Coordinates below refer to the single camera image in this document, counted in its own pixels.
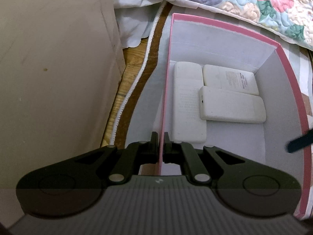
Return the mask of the pink cardboard box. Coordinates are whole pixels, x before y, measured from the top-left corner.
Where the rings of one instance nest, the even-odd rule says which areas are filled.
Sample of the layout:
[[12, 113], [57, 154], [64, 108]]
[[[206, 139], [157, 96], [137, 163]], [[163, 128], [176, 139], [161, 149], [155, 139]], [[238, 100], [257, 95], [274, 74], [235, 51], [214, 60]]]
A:
[[288, 141], [310, 129], [296, 75], [277, 41], [243, 27], [191, 14], [174, 13], [168, 35], [161, 127], [172, 131], [172, 65], [189, 61], [252, 72], [267, 114], [263, 124], [210, 121], [207, 144], [264, 163], [296, 177], [302, 186], [296, 211], [312, 213], [311, 147], [290, 154]]

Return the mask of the white power bank with text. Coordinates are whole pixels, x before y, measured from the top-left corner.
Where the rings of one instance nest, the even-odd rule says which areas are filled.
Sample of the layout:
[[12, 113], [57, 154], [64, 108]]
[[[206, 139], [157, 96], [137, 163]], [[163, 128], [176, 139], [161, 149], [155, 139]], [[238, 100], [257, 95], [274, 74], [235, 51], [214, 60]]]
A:
[[216, 89], [259, 95], [254, 73], [206, 64], [203, 67], [204, 85]]

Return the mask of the beige cardboard panel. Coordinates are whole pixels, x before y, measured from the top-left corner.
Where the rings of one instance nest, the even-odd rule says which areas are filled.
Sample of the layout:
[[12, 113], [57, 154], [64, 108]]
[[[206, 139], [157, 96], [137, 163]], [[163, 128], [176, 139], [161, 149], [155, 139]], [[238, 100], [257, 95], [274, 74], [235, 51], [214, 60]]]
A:
[[113, 0], [1, 0], [1, 224], [28, 172], [98, 148], [125, 69]]

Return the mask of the white bed sheet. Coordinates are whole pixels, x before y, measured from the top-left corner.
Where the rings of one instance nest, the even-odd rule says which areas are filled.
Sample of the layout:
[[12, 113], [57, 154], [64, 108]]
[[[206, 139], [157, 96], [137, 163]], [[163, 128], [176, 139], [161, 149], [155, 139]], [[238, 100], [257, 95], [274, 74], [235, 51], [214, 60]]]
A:
[[122, 48], [135, 48], [150, 35], [162, 2], [194, 9], [189, 0], [113, 0]]

